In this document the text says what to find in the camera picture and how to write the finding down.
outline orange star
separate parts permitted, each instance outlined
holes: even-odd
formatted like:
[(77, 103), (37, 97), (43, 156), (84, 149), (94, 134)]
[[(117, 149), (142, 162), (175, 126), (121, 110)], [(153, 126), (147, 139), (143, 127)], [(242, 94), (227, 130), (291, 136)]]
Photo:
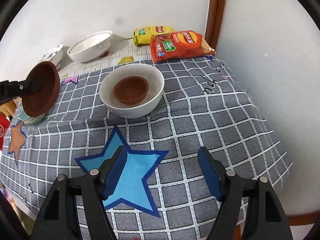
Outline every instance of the orange star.
[(18, 123), (16, 126), (11, 127), (11, 142), (8, 149), (9, 153), (14, 153), (14, 158), (16, 161), (19, 157), (20, 147), (26, 142), (26, 135), (21, 130), (21, 126), (24, 122)]

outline yellow chip bag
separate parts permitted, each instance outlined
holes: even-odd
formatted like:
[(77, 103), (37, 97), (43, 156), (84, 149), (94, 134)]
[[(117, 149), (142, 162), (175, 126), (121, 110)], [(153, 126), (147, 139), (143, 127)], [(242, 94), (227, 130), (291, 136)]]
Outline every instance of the yellow chip bag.
[(174, 32), (169, 26), (147, 26), (137, 28), (133, 33), (133, 42), (136, 46), (149, 45), (153, 35), (166, 34)]

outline gray plaid tablecloth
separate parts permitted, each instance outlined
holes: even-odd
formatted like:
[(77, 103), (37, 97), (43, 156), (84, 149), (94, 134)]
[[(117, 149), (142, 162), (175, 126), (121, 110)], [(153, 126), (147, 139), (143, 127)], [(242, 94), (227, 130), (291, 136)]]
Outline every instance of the gray plaid tablecloth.
[[(165, 78), (165, 93), (149, 115), (123, 119), (103, 105), (99, 86), (116, 66), (81, 75), (77, 85), (61, 86), (45, 119), (22, 127), (27, 141), (17, 163), (7, 154), (11, 129), (7, 130), (0, 180), (33, 213), (38, 213), (58, 174), (84, 174), (74, 158), (100, 153), (115, 124), (132, 149), (170, 150), (148, 179), (161, 218), (119, 204), (107, 210), (119, 239), (207, 236), (220, 204), (210, 195), (197, 163), (200, 146), (240, 176), (265, 175), (276, 190), (282, 187), (291, 158), (224, 62), (197, 57), (141, 63), (154, 65)], [(19, 122), (20, 111), (21, 107), (12, 125)], [(83, 237), (89, 239), (80, 197), (77, 205)], [(239, 221), (245, 219), (246, 206), (244, 198)]]

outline white bowl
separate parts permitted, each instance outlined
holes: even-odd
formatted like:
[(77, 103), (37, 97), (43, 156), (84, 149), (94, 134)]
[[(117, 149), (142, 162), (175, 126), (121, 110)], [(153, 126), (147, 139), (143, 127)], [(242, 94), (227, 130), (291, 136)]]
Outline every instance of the white bowl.
[(110, 48), (112, 38), (112, 31), (97, 32), (71, 46), (67, 54), (75, 62), (93, 60)]
[[(130, 76), (140, 76), (149, 83), (148, 93), (136, 106), (126, 106), (113, 95), (115, 85)], [(164, 77), (162, 73), (151, 65), (129, 64), (115, 69), (102, 81), (99, 89), (100, 98), (107, 108), (119, 117), (139, 118), (149, 114), (158, 105), (164, 91)]]
[(43, 61), (50, 61), (52, 62), (58, 69), (58, 64), (62, 60), (63, 57), (63, 51), (62, 51), (63, 45), (60, 44), (46, 52), (46, 54), (43, 55), (43, 57), (38, 61), (37, 64), (43, 62)]

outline blue star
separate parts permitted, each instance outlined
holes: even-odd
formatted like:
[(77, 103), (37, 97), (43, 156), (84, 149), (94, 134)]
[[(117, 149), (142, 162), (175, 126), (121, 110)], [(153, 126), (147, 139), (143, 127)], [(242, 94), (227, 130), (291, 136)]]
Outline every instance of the blue star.
[(142, 212), (160, 217), (148, 187), (147, 179), (169, 151), (132, 150), (115, 125), (101, 153), (75, 158), (75, 161), (87, 173), (92, 169), (98, 169), (103, 161), (110, 159), (121, 145), (127, 150), (127, 152), (124, 151), (126, 163), (113, 194), (103, 201), (105, 209), (124, 203)]

